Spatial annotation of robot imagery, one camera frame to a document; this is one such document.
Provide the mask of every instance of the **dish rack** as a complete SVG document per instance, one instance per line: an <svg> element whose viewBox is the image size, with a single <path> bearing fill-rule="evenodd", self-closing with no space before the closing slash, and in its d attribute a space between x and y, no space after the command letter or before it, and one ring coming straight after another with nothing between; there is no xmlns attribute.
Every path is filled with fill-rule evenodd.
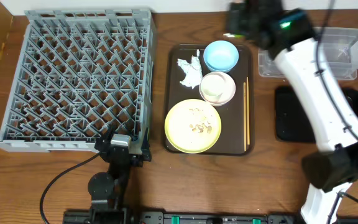
<svg viewBox="0 0 358 224"><path fill-rule="evenodd" d="M114 126L149 150L156 31L145 9L26 11L2 127L6 151L94 151Z"/></svg>

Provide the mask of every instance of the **table surface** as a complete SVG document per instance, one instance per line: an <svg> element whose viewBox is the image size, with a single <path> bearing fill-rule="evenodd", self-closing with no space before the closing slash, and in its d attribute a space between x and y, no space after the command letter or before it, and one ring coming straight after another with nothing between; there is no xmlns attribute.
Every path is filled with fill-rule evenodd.
<svg viewBox="0 0 358 224"><path fill-rule="evenodd" d="M316 24L324 11L310 11ZM168 53L180 43L205 44L223 39L225 13L156 14L157 58L152 84L153 161L132 170L126 203L133 207L163 208L169 212L261 214L297 212L305 202L308 182L301 158L315 152L314 144L280 142L275 138L274 89L283 79L258 75L258 49L253 53L255 148L244 157L171 154L162 146L165 79ZM15 17L0 66L0 127L19 58L25 17ZM335 11L330 25L358 28L358 10ZM358 90L358 78L341 82ZM7 153L0 150L0 223L41 223L39 198L61 171L91 157L91 152ZM68 208L88 209L87 185L92 175L106 171L101 159L62 177L49 190L45 213L61 223ZM358 198L358 181L350 189ZM345 199L340 215L358 215L358 205Z"/></svg>

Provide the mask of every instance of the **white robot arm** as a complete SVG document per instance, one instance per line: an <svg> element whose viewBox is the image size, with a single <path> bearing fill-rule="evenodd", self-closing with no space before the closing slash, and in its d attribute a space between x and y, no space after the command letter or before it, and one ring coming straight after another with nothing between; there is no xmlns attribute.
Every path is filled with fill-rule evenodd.
<svg viewBox="0 0 358 224"><path fill-rule="evenodd" d="M331 103L326 90L321 83L320 77L316 74L315 51L317 42L307 39L292 45L291 51L283 50L275 58L277 67L285 74L291 83L308 119L313 127L314 136L320 152L335 151L336 146L350 146L357 140L344 130L339 115ZM325 55L319 51L321 60L320 66L324 69L322 76L327 83L341 113L346 121L352 126L352 130L358 135L358 118L348 105L337 81L334 79ZM306 203L302 206L301 215L307 224L327 223L328 215L334 206L338 192L345 192L351 183L346 182L333 188L330 192L324 192L310 184Z"/></svg>
<svg viewBox="0 0 358 224"><path fill-rule="evenodd" d="M313 128L319 152L303 158L311 182L301 217L307 224L331 224L345 192L358 178L358 117L347 103L318 36L301 9L285 12L281 0L232 4L227 29L268 50L293 87Z"/></svg>

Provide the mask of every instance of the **crumpled napkin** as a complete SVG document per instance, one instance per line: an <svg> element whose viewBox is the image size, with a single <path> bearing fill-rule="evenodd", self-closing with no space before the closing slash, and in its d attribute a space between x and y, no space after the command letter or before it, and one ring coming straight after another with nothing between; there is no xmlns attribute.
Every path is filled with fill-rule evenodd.
<svg viewBox="0 0 358 224"><path fill-rule="evenodd" d="M186 60L178 59L179 67L185 72L186 77L180 83L186 87L194 88L201 83L203 78L201 64L199 57L200 51L197 50L197 57L191 56L191 63L188 63Z"/></svg>

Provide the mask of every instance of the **green light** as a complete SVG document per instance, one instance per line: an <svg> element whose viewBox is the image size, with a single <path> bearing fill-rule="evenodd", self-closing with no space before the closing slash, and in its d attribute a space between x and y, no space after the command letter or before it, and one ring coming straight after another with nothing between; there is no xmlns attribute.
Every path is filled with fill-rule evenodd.
<svg viewBox="0 0 358 224"><path fill-rule="evenodd" d="M282 29L284 29L284 28L289 27L290 25L291 25L291 22L283 22L282 24L280 24L280 27L281 27Z"/></svg>

